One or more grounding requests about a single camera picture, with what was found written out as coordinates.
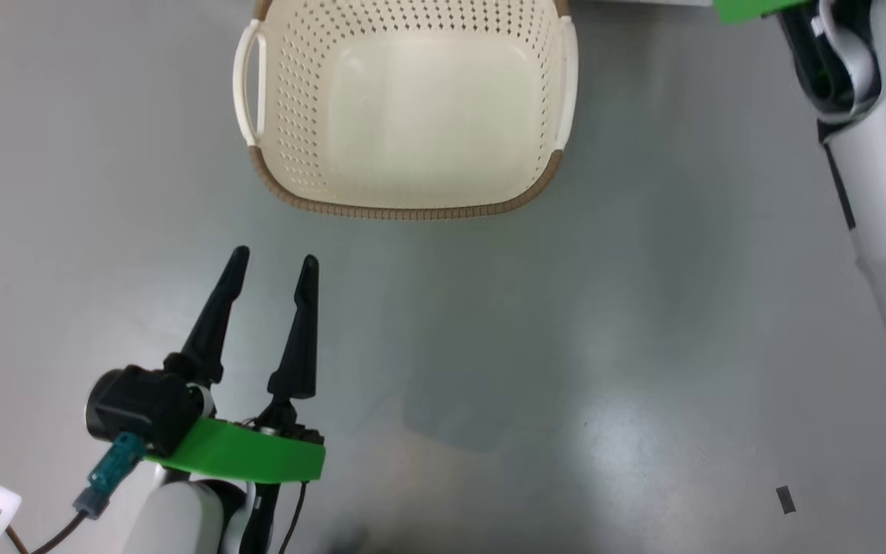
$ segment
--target white plastic basket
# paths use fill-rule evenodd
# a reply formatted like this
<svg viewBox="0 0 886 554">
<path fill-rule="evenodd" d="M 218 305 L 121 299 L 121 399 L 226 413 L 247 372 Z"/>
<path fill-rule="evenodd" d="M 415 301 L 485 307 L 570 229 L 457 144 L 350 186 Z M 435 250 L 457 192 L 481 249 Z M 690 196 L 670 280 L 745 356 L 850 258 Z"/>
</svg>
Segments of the white plastic basket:
<svg viewBox="0 0 886 554">
<path fill-rule="evenodd" d="M 577 78 L 565 0 L 259 0 L 233 95 L 252 161 L 280 199 L 449 219 L 513 210 L 548 185 Z"/>
</svg>

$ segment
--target green plastic part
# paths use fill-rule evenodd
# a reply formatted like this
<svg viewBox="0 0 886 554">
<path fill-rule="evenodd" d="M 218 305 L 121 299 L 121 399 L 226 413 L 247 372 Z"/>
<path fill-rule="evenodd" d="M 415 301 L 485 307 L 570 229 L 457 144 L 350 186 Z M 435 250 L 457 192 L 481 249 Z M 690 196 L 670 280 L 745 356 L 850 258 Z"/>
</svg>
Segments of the green plastic part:
<svg viewBox="0 0 886 554">
<path fill-rule="evenodd" d="M 274 485 L 316 481 L 326 456 L 327 449 L 312 442 L 273 437 L 219 419 L 200 418 L 169 459 L 145 459 L 200 476 Z"/>
<path fill-rule="evenodd" d="M 745 22 L 753 18 L 805 4 L 809 0 L 714 0 L 722 22 Z"/>
</svg>

